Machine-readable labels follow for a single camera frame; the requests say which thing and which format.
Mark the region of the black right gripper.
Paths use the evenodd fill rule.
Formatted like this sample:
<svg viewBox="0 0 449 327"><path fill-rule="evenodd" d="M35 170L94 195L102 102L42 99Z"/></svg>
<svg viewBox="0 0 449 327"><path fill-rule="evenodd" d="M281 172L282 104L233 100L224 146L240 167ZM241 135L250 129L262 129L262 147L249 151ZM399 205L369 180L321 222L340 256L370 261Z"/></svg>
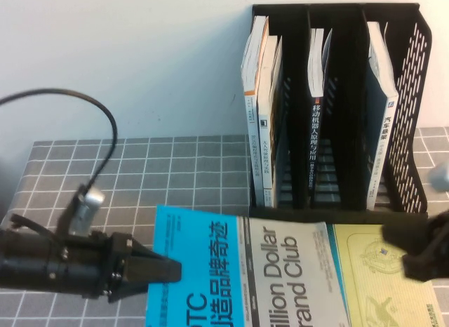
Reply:
<svg viewBox="0 0 449 327"><path fill-rule="evenodd" d="M430 245L432 253L404 255L403 271L417 281L441 279L448 273L448 211L431 218L412 218L382 226L383 239L406 253L421 253Z"/></svg>

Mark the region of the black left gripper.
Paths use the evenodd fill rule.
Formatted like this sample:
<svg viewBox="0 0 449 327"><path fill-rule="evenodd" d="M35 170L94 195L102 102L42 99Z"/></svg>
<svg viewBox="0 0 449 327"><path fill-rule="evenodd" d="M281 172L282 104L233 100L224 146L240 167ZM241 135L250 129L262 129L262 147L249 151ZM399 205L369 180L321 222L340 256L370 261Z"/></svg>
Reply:
<svg viewBox="0 0 449 327"><path fill-rule="evenodd" d="M99 287L108 303L146 293L148 283L143 282L181 280L180 262L149 250L130 234L113 233L106 241L106 248Z"/></svg>

